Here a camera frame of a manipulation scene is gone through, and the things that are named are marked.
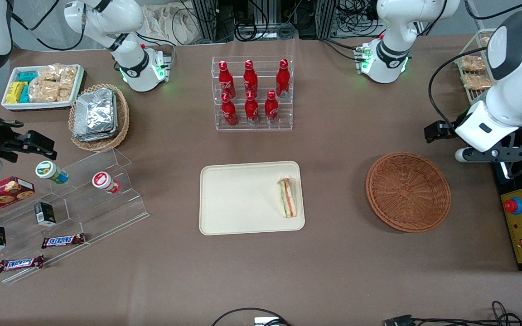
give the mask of white rectangular tray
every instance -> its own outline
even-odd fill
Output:
[[[64,64],[64,66],[78,68],[78,71],[76,72],[76,78],[74,80],[74,85],[72,86],[72,93],[68,101],[49,103],[6,103],[5,97],[9,92],[9,87],[11,87],[12,82],[17,81],[17,75],[19,75],[20,72],[37,72],[40,68],[46,66],[17,67],[13,68],[11,72],[11,76],[8,80],[8,85],[5,88],[4,97],[1,99],[1,106],[8,109],[9,111],[53,110],[60,107],[71,106],[72,102],[76,101],[76,97],[78,96],[79,88],[82,84],[84,69],[79,64]]]
[[[298,213],[282,216],[277,182],[292,179]],[[305,225],[299,165],[294,161],[209,165],[201,171],[203,235],[297,231]]]

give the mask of white bottle with red label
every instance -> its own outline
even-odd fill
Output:
[[[104,171],[96,173],[92,177],[92,184],[108,194],[116,194],[120,190],[120,182],[112,180],[112,177]]]

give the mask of brown woven basket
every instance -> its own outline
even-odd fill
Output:
[[[91,93],[92,91],[97,91],[100,88],[109,88],[116,93],[116,110],[118,111],[118,135],[114,138],[100,139],[94,140],[93,142],[80,142],[74,136],[72,136],[72,142],[76,144],[79,148],[83,150],[89,151],[103,151],[108,147],[116,147],[122,143],[124,137],[128,133],[128,126],[130,125],[130,113],[128,110],[128,103],[124,98],[124,95],[118,89],[118,87],[110,84],[101,83],[100,85],[94,85],[82,91],[83,93]],[[68,120],[68,128],[70,131],[74,133],[74,113],[75,113],[76,103],[72,103],[72,107],[70,108],[70,119]]]
[[[422,233],[448,215],[450,188],[441,171],[424,157],[392,153],[377,160],[366,177],[374,212],[394,229]]]

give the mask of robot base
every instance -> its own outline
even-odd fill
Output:
[[[167,62],[167,60],[163,58],[162,52],[157,52],[151,48],[145,48],[145,51],[149,55],[149,64],[140,72],[138,77],[132,78],[126,76],[122,70],[120,70],[124,81],[135,91],[150,91],[159,83],[165,82],[169,78],[170,62]]]
[[[381,39],[377,38],[370,43],[364,43],[361,48],[354,50],[356,59],[365,59],[364,62],[356,62],[356,68],[359,74],[365,74],[375,82],[391,83],[397,80],[398,76],[404,72],[408,58],[402,61],[402,63],[396,60],[395,68],[388,68],[377,53],[377,45],[381,41]]]

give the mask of red button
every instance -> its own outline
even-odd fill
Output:
[[[503,204],[503,207],[509,213],[514,213],[518,210],[517,202],[512,199],[505,200],[505,204]]]

